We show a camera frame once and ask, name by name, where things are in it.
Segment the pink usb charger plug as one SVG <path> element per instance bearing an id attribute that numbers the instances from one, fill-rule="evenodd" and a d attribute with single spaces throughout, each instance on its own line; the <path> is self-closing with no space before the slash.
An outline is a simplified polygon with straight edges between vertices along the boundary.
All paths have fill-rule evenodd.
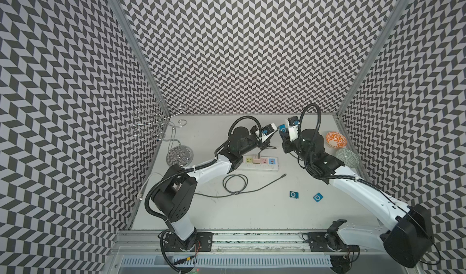
<path id="1" fill-rule="evenodd" d="M 261 164 L 261 163 L 262 163 L 262 159 L 261 159 L 261 158 L 253 157 L 252 163 L 253 163 L 253 164 Z"/>

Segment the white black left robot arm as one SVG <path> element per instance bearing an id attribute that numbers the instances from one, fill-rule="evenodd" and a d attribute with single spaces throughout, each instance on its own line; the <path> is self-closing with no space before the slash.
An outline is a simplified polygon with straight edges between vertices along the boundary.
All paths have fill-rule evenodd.
<path id="1" fill-rule="evenodd" d="M 165 222 L 169 233 L 184 243 L 195 238 L 197 230 L 187 217 L 198 185 L 236 170 L 243 156 L 254 149 L 265 149 L 277 132 L 275 124 L 262 126 L 253 116 L 242 116 L 228 130 L 228 137 L 210 161 L 191 166 L 171 166 L 144 199 L 144 208 L 151 216 Z"/>

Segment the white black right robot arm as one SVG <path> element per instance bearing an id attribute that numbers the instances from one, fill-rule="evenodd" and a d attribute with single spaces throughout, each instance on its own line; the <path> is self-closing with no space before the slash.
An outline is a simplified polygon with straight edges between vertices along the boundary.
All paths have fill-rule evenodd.
<path id="1" fill-rule="evenodd" d="M 317 104 L 308 104 L 300 116 L 293 116 L 279 126 L 285 153 L 295 152 L 298 164 L 311 177 L 323 181 L 353 198 L 371 212 L 379 226 L 334 221 L 326 230 L 324 241 L 330 251 L 351 247 L 384 251 L 395 262 L 413 269 L 434 247 L 432 215 L 420 204 L 410 206 L 355 174 L 337 157 L 326 153 L 319 133 L 322 112 Z"/>

